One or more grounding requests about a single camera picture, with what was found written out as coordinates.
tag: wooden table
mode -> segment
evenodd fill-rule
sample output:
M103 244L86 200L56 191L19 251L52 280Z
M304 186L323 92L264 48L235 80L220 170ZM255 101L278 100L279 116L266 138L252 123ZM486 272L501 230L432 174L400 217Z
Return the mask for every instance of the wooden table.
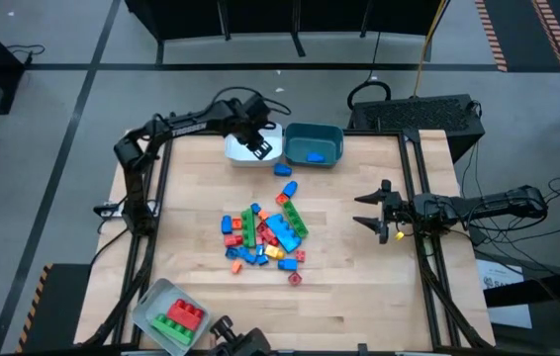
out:
M420 136L432 193L457 196L444 132ZM431 350L413 239L391 238L380 245L373 232L351 218L379 215L378 207L353 198L374 192L382 179L390 179L393 190L406 197L395 137L347 136L343 157L333 169L295 167L290 179L274 176L269 168L233 168L223 150L219 136L174 141L152 281L167 278L205 304L215 318L229 315L237 332L259 327L274 349L356 350L357 343L365 342L375 351ZM408 151L419 192L411 145ZM275 262L264 267L245 264L233 275L221 217L236 215L253 202L279 213L274 199L289 180L299 184L292 201L310 231L302 244L307 251L299 270L302 285L290 286L289 273L278 270ZM118 169L111 200L124 195ZM121 221L108 222L100 247L124 227ZM76 342L90 336L118 300L130 240L123 237L112 245L93 268ZM457 233L441 241L454 302L483 338L495 343L471 242ZM442 343L448 345L438 300L436 310ZM124 339L129 341L130 319L126 326ZM158 347L147 336L140 346ZM208 347L208 335L195 346Z

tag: concrete floor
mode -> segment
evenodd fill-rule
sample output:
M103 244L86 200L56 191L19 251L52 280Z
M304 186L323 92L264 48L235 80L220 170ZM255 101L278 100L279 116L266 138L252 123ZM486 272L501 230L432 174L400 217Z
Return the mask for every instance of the concrete floor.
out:
M35 63L89 63L114 1L118 0L65 4L0 0L0 41L45 45L47 51ZM307 52L304 58L297 56L288 36L236 35L229 43L222 39L168 43L164 62L370 62L376 34L366 39L356 34L301 38ZM418 37L382 35L377 61L416 63L421 44ZM155 56L156 42L122 3L101 61L154 63ZM452 2L436 32L432 62L493 63L473 0ZM0 117L0 312L85 75L79 70L28 71L12 112ZM366 71L97 72L3 352L15 349L43 266L88 263L93 256L99 220L91 208L108 198L116 165L112 146L124 130L142 125L155 112L198 110L219 89L232 85L256 88L289 105L293 116L273 118L282 124L322 122L344 127L350 114L346 95L366 75ZM374 75L390 84L394 98L412 95L414 72ZM480 142L483 191L488 194L529 184L547 192L548 180L560 176L560 73L423 74L421 96L459 93L469 93L483 105L487 130ZM381 92L366 91L358 99L380 98ZM467 158L456 164L459 179ZM477 194L471 171L466 181L468 195ZM560 200L552 206L547 222L514 236L558 227ZM560 266L560 234L520 246L539 261Z

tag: lego brick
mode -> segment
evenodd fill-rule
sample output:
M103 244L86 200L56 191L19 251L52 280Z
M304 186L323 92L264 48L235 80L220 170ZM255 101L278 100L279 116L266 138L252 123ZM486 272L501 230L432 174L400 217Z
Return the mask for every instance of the lego brick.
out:
M240 213L242 219L242 244L246 247L255 247L255 221L253 220L253 211L247 209Z
M293 230L296 232L296 234L300 236L300 238L307 237L307 235L309 234L307 226L304 225L304 222L302 221L302 218L300 218L300 214L298 214L296 208L293 206L293 203L285 203L282 206L282 210L287 216L287 220L289 221L289 223L291 223L291 226L293 227Z
M302 243L302 239L289 227L289 223L284 221L282 214L276 214L270 217L265 223L271 228L276 238L278 238L278 241L280 241L280 244L287 252L291 253Z
M232 217L223 216L221 220L221 232L223 234L232 233Z
M291 181L284 187L284 189L282 190L282 194L291 199L293 198L293 195L296 194L296 190L298 190L298 182Z
M262 265L266 265L267 263L269 263L269 257L262 255L262 256L258 256L256 257L256 262L258 263L258 265L262 266Z
M192 331L196 331L197 327L203 320L203 311L194 308L190 303L185 303L183 300L177 300L170 309L166 316L176 323L180 323L183 327Z
M298 270L298 260L295 258L285 258L278 261L278 269L285 271L297 271Z
M273 166L273 174L280 177L289 177L291 175L291 167L286 164L276 163Z
M241 229L242 220L240 218L232 218L232 229Z
M293 272L292 274L289 275L289 283L292 286L299 285L300 283L302 283L302 276L300 276L298 272Z
M276 246L267 246L267 248L265 248L264 250L264 254L266 254L267 256L271 257L271 258L275 258L275 259L283 259L284 258L284 252L282 252L280 250L280 248L276 247Z
M307 162L324 163L324 156L317 152L307 153Z
M234 247L242 244L242 236L241 235L224 235L223 238L226 247Z
M242 258L245 262L249 264L256 263L256 256L249 253L249 249L247 249L247 247L244 246L239 247L238 254L240 255L240 258Z
M257 203L253 203L251 205L251 210L254 214L258 215L258 212L260 212L260 206Z
M304 250L296 250L296 259L298 262L304 262L307 259L307 252Z
M240 254L238 253L237 249L233 247L228 247L228 250L225 251L225 256L228 259L237 259L240 256Z
M159 330L162 334L173 338L184 345L189 345L194 338L194 332L185 328L183 325L176 323L169 318L165 317L164 314L159 314L155 319L152 320L152 327Z
M236 273L240 272L241 268L242 268L242 263L240 263L238 261L234 261L232 263L232 273L236 274Z
M287 197L282 193L278 194L278 196L276 197L276 204L281 207L283 204L287 203L288 201L289 201L289 197Z

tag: white container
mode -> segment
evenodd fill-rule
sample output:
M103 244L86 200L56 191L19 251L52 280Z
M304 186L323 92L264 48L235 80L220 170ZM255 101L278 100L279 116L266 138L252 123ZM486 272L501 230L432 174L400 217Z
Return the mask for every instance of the white container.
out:
M271 145L271 151L262 159L256 158L244 145L238 143L233 135L225 139L225 157L229 158L234 167L270 167L282 156L282 126L276 124L275 129L258 131Z

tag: blue plastic bin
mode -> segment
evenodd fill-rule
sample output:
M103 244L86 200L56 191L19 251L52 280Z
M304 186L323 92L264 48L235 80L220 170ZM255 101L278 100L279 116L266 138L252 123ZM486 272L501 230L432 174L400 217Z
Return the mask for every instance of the blue plastic bin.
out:
M330 125L289 124L284 132L285 156L289 164L333 167L343 154L343 131ZM307 155L319 153L324 162L308 162Z

